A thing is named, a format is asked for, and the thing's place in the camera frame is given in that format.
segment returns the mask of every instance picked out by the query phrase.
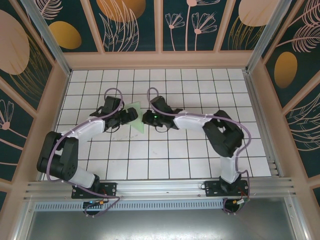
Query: black mounting plate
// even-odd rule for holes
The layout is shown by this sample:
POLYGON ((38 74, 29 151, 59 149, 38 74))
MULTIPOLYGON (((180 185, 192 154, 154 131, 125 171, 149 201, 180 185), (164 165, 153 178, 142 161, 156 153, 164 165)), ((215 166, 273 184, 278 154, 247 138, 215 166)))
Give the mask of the black mounting plate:
MULTIPOLYGON (((98 194, 116 196, 117 183, 116 182, 100 182, 98 194)), ((72 186, 72 199, 101 199, 102 197, 90 194, 82 189, 72 186)))
POLYGON ((216 181, 205 181, 201 188, 205 191, 205 195, 207 197, 230 197, 230 196, 239 196, 241 197, 241 191, 238 187, 248 195, 248 182, 246 180, 240 180, 237 183, 237 187, 234 188, 229 193, 226 193, 221 188, 221 182, 219 180, 216 181))

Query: white grid tile floor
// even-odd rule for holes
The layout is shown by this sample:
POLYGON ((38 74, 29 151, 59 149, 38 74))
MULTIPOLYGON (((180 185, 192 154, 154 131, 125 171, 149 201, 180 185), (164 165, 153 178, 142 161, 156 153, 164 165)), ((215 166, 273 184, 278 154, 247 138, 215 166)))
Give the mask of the white grid tile floor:
MULTIPOLYGON (((248 169, 250 177, 271 176, 241 69, 75 70, 57 130, 85 121, 104 104, 108 88, 120 89, 125 104, 140 102, 145 112, 149 87, 157 88, 172 108, 203 114, 221 109, 240 120, 253 139, 240 155, 239 169, 248 169)), ((221 171, 219 155, 203 133, 174 129, 160 133, 147 125, 144 134, 123 125, 117 132, 95 136, 79 148, 78 164, 102 180, 216 178, 221 171)))

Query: enclosure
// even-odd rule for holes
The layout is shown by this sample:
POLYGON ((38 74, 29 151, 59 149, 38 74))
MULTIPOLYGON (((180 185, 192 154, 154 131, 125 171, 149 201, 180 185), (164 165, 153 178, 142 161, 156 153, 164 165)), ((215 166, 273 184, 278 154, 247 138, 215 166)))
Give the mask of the enclosure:
POLYGON ((319 26, 319 0, 2 1, 1 239, 318 239, 319 26), (86 218, 87 200, 36 166, 47 133, 85 122, 110 88, 141 114, 156 88, 247 128, 247 206, 225 214, 203 189, 222 174, 207 135, 140 121, 79 146, 78 166, 120 197, 86 218))

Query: robotic arm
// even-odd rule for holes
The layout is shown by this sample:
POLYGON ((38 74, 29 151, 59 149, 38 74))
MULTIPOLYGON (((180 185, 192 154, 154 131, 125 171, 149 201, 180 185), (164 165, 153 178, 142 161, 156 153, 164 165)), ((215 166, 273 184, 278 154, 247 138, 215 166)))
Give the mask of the robotic arm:
MULTIPOLYGON (((180 108, 172 110, 162 96, 155 97, 150 103, 164 113, 179 113, 179 116, 168 116, 147 110, 142 118, 143 123, 154 127, 166 126, 168 129, 191 129, 205 133, 213 149, 220 155, 221 188, 224 192, 229 193, 238 187, 241 175, 236 170, 235 151, 241 147, 244 133, 237 125, 224 120, 187 114, 182 115, 186 113, 186 111, 180 108)), ((231 119, 228 114, 222 110, 219 110, 214 115, 231 119)))
MULTIPOLYGON (((119 98, 107 96, 104 106, 99 107, 95 112, 90 114, 91 119, 112 113, 117 109, 120 103, 121 100, 119 98)), ((88 121, 81 128, 68 135, 58 146, 50 165, 50 175, 71 182, 76 186, 82 186, 92 192, 103 194, 99 176, 78 166, 79 146, 89 141, 92 137, 101 134, 108 129, 119 128, 120 125, 127 124, 137 117, 137 111, 131 107, 127 110, 119 110, 108 118, 88 121)), ((61 133, 51 131, 46 135, 36 165, 39 172, 46 173, 53 147, 56 145, 57 141, 68 132, 69 130, 61 133)))

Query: decorative wallpaper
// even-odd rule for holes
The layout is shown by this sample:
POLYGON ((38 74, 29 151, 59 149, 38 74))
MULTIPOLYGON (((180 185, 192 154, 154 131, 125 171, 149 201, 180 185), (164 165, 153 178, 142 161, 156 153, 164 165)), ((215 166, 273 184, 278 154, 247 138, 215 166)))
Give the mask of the decorative wallpaper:
POLYGON ((320 174, 320 84, 286 116, 309 178, 320 174))
POLYGON ((236 0, 220 50, 253 50, 278 1, 236 0))
POLYGON ((97 52, 79 0, 34 0, 64 53, 97 52))
POLYGON ((280 32, 282 26, 284 25, 285 21, 287 20, 290 12, 292 11, 292 8, 295 6, 295 4, 297 3, 297 0, 292 0, 291 1, 291 4, 289 6, 289 8, 287 9, 287 11, 285 13, 283 13, 284 17, 282 18, 282 21, 280 22, 277 30, 274 32, 272 38, 270 39, 269 41, 269 44, 266 46, 265 50, 263 51, 262 53, 262 58, 264 59, 265 58, 265 55, 267 54, 267 52, 269 51, 275 37, 278 35, 278 33, 280 32))
POLYGON ((12 180, 33 120, 0 89, 0 179, 12 180))
POLYGON ((0 191, 0 213, 1 213, 2 206, 4 205, 6 195, 7 195, 6 192, 0 191))
POLYGON ((0 77, 38 108, 52 65, 5 0, 0 5, 0 77))
POLYGON ((90 0, 106 52, 156 50, 153 0, 90 0))
POLYGON ((313 193, 314 193, 315 199, 320 207, 320 187, 314 188, 313 193))
POLYGON ((320 1, 306 0, 266 63, 284 107, 320 70, 320 1))
POLYGON ((163 51, 212 51, 226 0, 164 0, 163 51))

